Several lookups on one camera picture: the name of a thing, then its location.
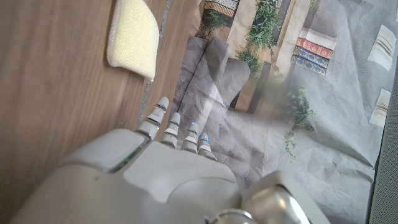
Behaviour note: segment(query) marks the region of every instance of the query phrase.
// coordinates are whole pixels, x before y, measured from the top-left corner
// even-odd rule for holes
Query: book
[[[331,56],[333,55],[332,50],[319,46],[318,44],[314,44],[313,42],[303,38],[298,38],[296,45],[327,59],[331,59]]]
[[[290,59],[291,63],[295,63],[298,66],[311,70],[313,72],[317,72],[321,75],[326,74],[326,69],[297,55],[293,55],[292,59]]]
[[[311,61],[311,62],[313,62],[313,63],[315,63],[315,64],[317,64],[317,65],[319,65],[321,67],[323,67],[323,68],[328,68],[328,64],[329,64],[329,60],[328,59],[326,59],[324,57],[321,57],[319,55],[316,55],[316,54],[314,54],[312,52],[309,52],[309,51],[305,50],[302,47],[296,46],[296,48],[293,51],[293,54],[294,55],[298,55],[298,56],[300,56],[302,58],[305,58],[305,59],[307,59],[307,60],[309,60],[309,61]]]

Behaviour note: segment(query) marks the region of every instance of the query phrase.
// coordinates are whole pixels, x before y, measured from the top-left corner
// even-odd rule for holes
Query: white robotic arm
[[[135,132],[115,129],[68,156],[11,223],[329,223],[281,172],[242,198],[195,123],[176,149],[177,113],[155,141],[168,105],[163,97]]]

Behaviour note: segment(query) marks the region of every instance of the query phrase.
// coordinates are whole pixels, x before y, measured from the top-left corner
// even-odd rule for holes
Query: yellow sponge
[[[118,0],[109,32],[106,58],[113,67],[155,77],[159,28],[143,0]]]

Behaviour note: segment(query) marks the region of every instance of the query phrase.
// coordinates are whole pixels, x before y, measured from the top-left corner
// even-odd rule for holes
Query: wrinkled fabric
[[[243,194],[261,177],[284,170],[305,187],[332,223],[365,222],[383,132],[369,119],[381,89],[392,90],[397,52],[390,71],[367,58],[382,24],[397,36],[397,6],[395,0],[325,0],[307,16],[304,27],[336,37],[337,44],[325,76],[292,66],[288,84],[304,87],[316,112],[307,120],[315,131],[295,133],[294,160],[285,151],[287,123],[213,102],[203,131],[218,161],[234,172]],[[215,66],[210,58],[206,61]],[[211,92],[211,77],[204,72],[200,82],[191,81],[185,102],[190,106],[179,111],[182,120],[190,122],[200,114]]]

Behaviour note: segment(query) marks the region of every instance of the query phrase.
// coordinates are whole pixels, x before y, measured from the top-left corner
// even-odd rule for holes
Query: wood grain
[[[167,16],[165,30],[156,63],[155,80],[150,87],[149,95],[144,110],[144,116],[152,111],[155,104],[162,96],[170,100],[170,106],[164,120],[168,119],[171,102],[177,87],[182,60],[188,42],[188,33],[191,26],[196,2],[192,0],[171,1],[169,15]],[[167,122],[163,122],[158,131],[157,139],[165,130]]]
[[[161,23],[165,0],[147,1]],[[105,60],[115,1],[0,2],[0,222],[66,154],[134,129],[146,82]]]

